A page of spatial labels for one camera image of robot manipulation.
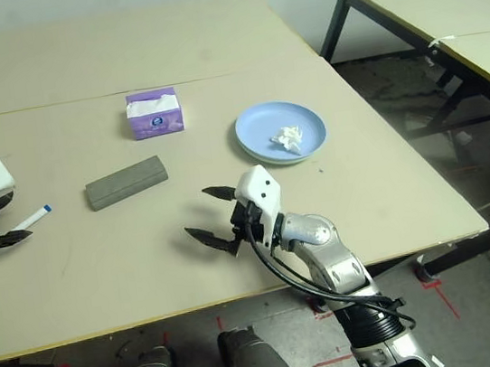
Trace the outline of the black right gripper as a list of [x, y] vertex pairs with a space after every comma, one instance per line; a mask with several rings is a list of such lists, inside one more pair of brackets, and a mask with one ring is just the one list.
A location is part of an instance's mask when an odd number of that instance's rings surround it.
[[[236, 199], [236, 189], [230, 186], [210, 186], [203, 188], [203, 193], [209, 194], [216, 199], [232, 201]], [[247, 205], [236, 202], [231, 216], [233, 240], [224, 240], [216, 237], [212, 232], [196, 228], [184, 228], [185, 232], [209, 248], [230, 253], [237, 256], [242, 241], [250, 241], [246, 227], [249, 225], [253, 239], [256, 242], [264, 240], [263, 224], [260, 223], [261, 211], [253, 201]]]

